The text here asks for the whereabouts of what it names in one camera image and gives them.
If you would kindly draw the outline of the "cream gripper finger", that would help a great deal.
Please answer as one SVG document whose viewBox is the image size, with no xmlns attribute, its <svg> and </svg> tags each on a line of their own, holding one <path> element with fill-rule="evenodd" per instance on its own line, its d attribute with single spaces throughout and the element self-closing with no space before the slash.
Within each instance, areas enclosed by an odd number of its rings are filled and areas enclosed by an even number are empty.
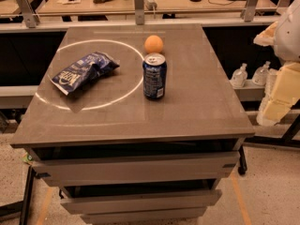
<svg viewBox="0 0 300 225">
<path fill-rule="evenodd" d="M 270 127 L 278 123 L 300 99 L 300 64 L 286 62 L 279 71 L 270 69 L 256 121 Z"/>
<path fill-rule="evenodd" d="M 266 29 L 264 29 L 259 35 L 257 35 L 253 42 L 260 46 L 273 46 L 275 41 L 275 31 L 278 26 L 277 22 L 273 22 Z"/>
</svg>

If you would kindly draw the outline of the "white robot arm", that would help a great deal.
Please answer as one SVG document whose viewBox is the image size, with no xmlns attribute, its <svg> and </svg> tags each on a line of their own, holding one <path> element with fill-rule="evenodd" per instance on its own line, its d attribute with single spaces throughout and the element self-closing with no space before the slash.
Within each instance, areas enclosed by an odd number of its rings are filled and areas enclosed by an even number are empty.
<svg viewBox="0 0 300 225">
<path fill-rule="evenodd" d="M 282 64 L 265 86 L 256 118 L 259 125 L 270 127 L 300 99 L 300 0 L 294 0 L 277 22 L 254 38 L 254 43 L 272 46 Z"/>
</svg>

